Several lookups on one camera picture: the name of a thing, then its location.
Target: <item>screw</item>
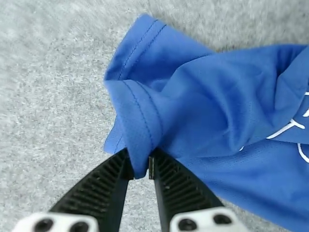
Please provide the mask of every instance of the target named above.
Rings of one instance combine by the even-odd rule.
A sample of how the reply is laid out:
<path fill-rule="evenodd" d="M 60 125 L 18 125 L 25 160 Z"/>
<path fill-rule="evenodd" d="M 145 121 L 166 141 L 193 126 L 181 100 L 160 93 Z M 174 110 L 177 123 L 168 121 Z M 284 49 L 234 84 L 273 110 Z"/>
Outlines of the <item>screw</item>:
<path fill-rule="evenodd" d="M 54 222 L 51 219 L 44 218 L 35 225 L 34 232 L 48 232 L 53 224 Z"/>
<path fill-rule="evenodd" d="M 218 225 L 232 223 L 232 220 L 228 216 L 223 214 L 217 214 L 216 216 L 213 217 L 213 220 Z"/>
<path fill-rule="evenodd" d="M 178 223 L 180 231 L 194 231 L 197 229 L 197 224 L 191 219 L 185 218 Z"/>
<path fill-rule="evenodd" d="M 88 229 L 89 229 L 88 224 L 80 221 L 72 225 L 70 232 L 87 232 Z"/>

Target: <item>clothing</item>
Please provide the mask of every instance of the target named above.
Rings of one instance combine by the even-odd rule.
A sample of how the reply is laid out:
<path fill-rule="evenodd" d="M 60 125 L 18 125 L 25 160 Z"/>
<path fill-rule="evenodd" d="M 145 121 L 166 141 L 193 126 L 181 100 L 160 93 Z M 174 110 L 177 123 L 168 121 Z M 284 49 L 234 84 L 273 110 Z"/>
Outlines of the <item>clothing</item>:
<path fill-rule="evenodd" d="M 215 53 L 142 15 L 105 73 L 117 117 L 104 150 L 127 147 L 141 178 L 160 147 L 216 195 L 309 231 L 308 59 L 296 44 Z"/>

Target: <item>stitched seam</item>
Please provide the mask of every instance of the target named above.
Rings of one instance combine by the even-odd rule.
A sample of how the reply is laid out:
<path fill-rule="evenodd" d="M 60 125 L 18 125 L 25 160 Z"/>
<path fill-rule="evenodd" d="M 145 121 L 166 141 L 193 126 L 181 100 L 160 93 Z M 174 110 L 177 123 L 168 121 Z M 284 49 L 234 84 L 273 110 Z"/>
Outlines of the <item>stitched seam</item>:
<path fill-rule="evenodd" d="M 153 142 L 152 135 L 151 135 L 151 133 L 150 133 L 150 129 L 149 129 L 148 124 L 147 124 L 147 122 L 146 122 L 145 115 L 144 115 L 144 113 L 142 112 L 141 107 L 140 107 L 140 104 L 139 104 L 139 102 L 137 101 L 136 96 L 134 95 L 134 93 L 133 93 L 132 89 L 130 88 L 130 86 L 129 86 L 125 81 L 122 81 L 122 82 L 125 84 L 125 86 L 126 86 L 126 87 L 129 89 L 129 91 L 131 92 L 131 94 L 132 94 L 132 96 L 133 96 L 133 98 L 134 98 L 134 101 L 135 101 L 136 105 L 138 106 L 138 108 L 139 108 L 139 110 L 140 110 L 140 114 L 141 114 L 141 116 L 142 116 L 142 119 L 143 119 L 143 121 L 144 121 L 144 124 L 145 124 L 146 129 L 147 129 L 147 132 L 148 132 L 148 137 L 149 137 L 149 139 L 150 139 L 151 150 L 152 150 L 152 149 L 154 148 L 154 142 Z"/>
<path fill-rule="evenodd" d="M 162 123 L 162 118 L 161 118 L 161 116 L 160 116 L 160 114 L 159 114 L 158 108 L 157 108 L 157 106 L 155 105 L 155 102 L 154 102 L 154 100 L 152 99 L 151 95 L 150 95 L 150 94 L 148 93 L 148 91 L 144 88 L 144 86 L 143 86 L 141 83 L 139 83 L 139 82 L 136 82 L 136 83 L 145 91 L 145 93 L 146 93 L 147 96 L 149 97 L 150 102 L 151 102 L 152 105 L 154 106 L 155 114 L 156 114 L 156 116 L 157 116 L 157 118 L 158 118 L 158 120 L 159 120 L 160 129 L 161 129 L 161 136 L 162 136 L 162 135 L 163 135 L 163 123 Z"/>
<path fill-rule="evenodd" d="M 146 30 L 146 32 L 143 34 L 143 36 L 141 37 L 140 41 L 138 41 L 138 43 L 135 45 L 134 49 L 131 51 L 130 55 L 128 56 L 128 58 L 126 59 L 124 65 L 122 66 L 122 69 L 120 71 L 120 74 L 118 76 L 118 80 L 120 80 L 124 70 L 125 70 L 125 67 L 127 66 L 127 63 L 129 61 L 129 59 L 132 57 L 133 53 L 135 52 L 135 50 L 137 49 L 137 47 L 140 45 L 140 43 L 143 41 L 143 39 L 146 37 L 146 35 L 148 34 L 148 32 L 150 31 L 150 29 L 153 27 L 153 25 L 157 22 L 158 20 L 155 20 L 151 25 L 150 27 Z"/>
<path fill-rule="evenodd" d="M 166 27 L 166 25 L 164 25 L 164 26 L 160 29 L 160 31 L 158 31 L 158 33 L 157 33 L 157 34 L 154 36 L 154 38 L 150 41 L 148 47 L 147 47 L 144 51 L 142 51 L 142 53 L 140 54 L 140 56 L 139 56 L 139 57 L 136 59 L 136 61 L 133 63 L 133 65 L 132 65 L 130 71 L 129 71 L 128 74 L 127 74 L 128 76 L 130 75 L 130 73 L 132 72 L 132 70 L 135 68 L 135 66 L 139 63 L 140 58 L 149 50 L 149 48 L 151 47 L 151 45 L 154 43 L 154 41 L 156 40 L 156 38 L 158 37 L 158 35 L 161 33 L 161 31 L 162 31 L 165 27 Z"/>
<path fill-rule="evenodd" d="M 117 142 L 117 144 L 116 144 L 116 147 L 115 147 L 114 153 L 116 153 L 116 150 L 117 150 L 118 145 L 119 145 L 119 143 L 120 143 L 120 141 L 121 141 L 121 139 L 122 139 L 122 136 L 123 136 L 123 134 L 120 136 L 120 138 L 119 138 L 119 140 L 118 140 L 118 142 Z"/>

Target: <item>carpet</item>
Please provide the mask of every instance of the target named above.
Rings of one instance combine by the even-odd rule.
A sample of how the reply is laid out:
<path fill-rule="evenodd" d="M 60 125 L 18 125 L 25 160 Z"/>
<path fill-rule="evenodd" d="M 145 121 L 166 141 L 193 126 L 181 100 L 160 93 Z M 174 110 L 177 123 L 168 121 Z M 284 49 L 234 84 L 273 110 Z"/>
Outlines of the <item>carpet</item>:
<path fill-rule="evenodd" d="M 115 112 L 102 84 L 142 13 L 215 51 L 309 43 L 306 0 L 3 0 L 0 2 L 0 231 L 48 210 L 109 154 Z M 121 231 L 158 232 L 155 188 L 128 187 Z M 225 202 L 253 232 L 286 231 Z"/>

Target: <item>white graphic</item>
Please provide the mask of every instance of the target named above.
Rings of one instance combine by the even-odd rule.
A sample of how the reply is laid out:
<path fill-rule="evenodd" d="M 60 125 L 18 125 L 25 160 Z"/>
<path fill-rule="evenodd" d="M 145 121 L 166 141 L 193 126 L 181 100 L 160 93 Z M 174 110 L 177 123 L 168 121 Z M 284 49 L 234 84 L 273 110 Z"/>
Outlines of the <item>white graphic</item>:
<path fill-rule="evenodd" d="M 304 153 L 303 150 L 301 149 L 301 144 L 297 144 L 297 148 L 298 148 L 298 152 L 299 152 L 301 158 L 303 158 L 304 161 L 306 161 L 307 163 L 309 163 L 309 158 L 305 155 L 305 153 Z"/>
<path fill-rule="evenodd" d="M 303 117 L 309 117 L 309 109 L 304 113 Z"/>
<path fill-rule="evenodd" d="M 303 114 L 303 117 L 309 117 L 309 109 Z M 298 127 L 300 129 L 305 129 L 306 127 L 302 124 L 299 124 L 298 122 L 296 122 L 294 119 L 291 119 L 290 123 L 288 125 L 286 125 L 285 127 L 283 127 L 281 130 L 277 131 L 276 133 L 272 134 L 271 136 L 267 137 L 267 139 L 273 139 L 277 136 L 279 136 L 280 134 L 284 133 L 285 131 L 287 131 L 288 129 L 292 128 L 292 127 Z M 305 153 L 303 152 L 303 150 L 301 149 L 301 144 L 297 144 L 297 148 L 298 148 L 298 152 L 301 156 L 301 158 L 304 159 L 304 161 L 306 161 L 307 163 L 309 163 L 309 158 L 305 155 Z"/>
<path fill-rule="evenodd" d="M 300 129 L 305 129 L 304 125 L 301 125 L 298 122 L 296 122 L 294 119 L 291 119 L 291 121 L 288 125 L 286 125 L 282 129 L 280 129 L 276 133 L 272 134 L 271 136 L 267 137 L 267 139 L 273 139 L 273 138 L 277 137 L 278 135 L 282 134 L 283 132 L 287 131 L 288 129 L 292 128 L 293 126 L 296 126 Z"/>

